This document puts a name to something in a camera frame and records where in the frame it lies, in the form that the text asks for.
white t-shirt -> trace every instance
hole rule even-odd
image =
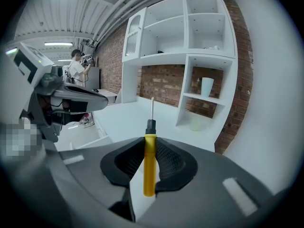
[[[69,68],[68,68],[68,71],[69,71],[71,77],[74,78],[75,84],[78,86],[82,86],[82,87],[85,87],[85,83],[84,83],[85,77],[84,77],[84,74],[82,73],[84,71],[84,69],[85,68],[80,64],[80,62],[77,62],[75,60],[71,61]]]

white cup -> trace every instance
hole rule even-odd
[[[201,81],[201,95],[205,97],[209,97],[209,94],[213,85],[213,78],[202,78]]]

man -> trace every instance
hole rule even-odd
[[[85,81],[87,80],[87,75],[91,69],[91,65],[89,64],[87,68],[84,68],[81,65],[81,51],[79,49],[75,49],[72,51],[72,61],[67,69],[70,77],[72,78],[72,83],[78,86],[85,87]],[[84,128],[90,127],[94,125],[93,117],[90,113],[86,113],[83,118],[78,122],[78,124],[83,124]]]
[[[79,49],[73,50],[71,56],[72,61],[68,67],[68,72],[74,79],[73,84],[85,87],[85,81],[92,64],[89,64],[88,67],[84,69],[84,67],[81,65],[82,55]]]

screwdriver shaft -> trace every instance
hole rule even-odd
[[[154,111],[154,97],[151,98],[151,115],[150,119],[153,119],[153,111]]]

brick wall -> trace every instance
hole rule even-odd
[[[218,153],[223,153],[226,150],[242,124],[250,98],[253,79],[252,48],[244,18],[234,0],[224,0],[224,2],[231,16],[237,38],[238,80],[229,116],[215,142],[215,150]],[[98,66],[102,70],[101,88],[116,93],[121,88],[121,60],[125,31],[126,24],[110,36],[95,54],[95,56],[99,56]],[[150,98],[153,95],[157,101],[178,106],[184,73],[183,65],[145,66],[140,68],[138,72],[138,95],[146,98]],[[211,96],[217,97],[220,92],[219,82],[221,81],[221,75],[198,68],[193,70],[192,82],[202,76],[216,78]],[[199,94],[200,84],[193,84],[192,90]],[[209,102],[190,98],[186,108],[189,111],[212,117],[215,106],[215,104]]]
[[[216,152],[223,153],[240,128],[250,99],[253,81],[253,58],[249,32],[244,17],[234,0],[224,0],[229,11],[237,39],[237,87],[229,116],[215,142]]]
[[[94,53],[94,57],[98,56],[97,65],[101,68],[100,88],[114,93],[118,93],[122,87],[122,56],[127,24],[124,23],[109,36]]]
[[[139,69],[137,94],[148,99],[154,96],[156,101],[177,107],[180,101],[184,70],[185,65],[154,65],[142,67]],[[210,96],[219,98],[223,71],[193,67],[190,93],[200,94],[202,77],[214,79]],[[214,103],[194,98],[189,98],[186,105],[186,110],[207,117],[213,117],[215,108],[216,104]]]

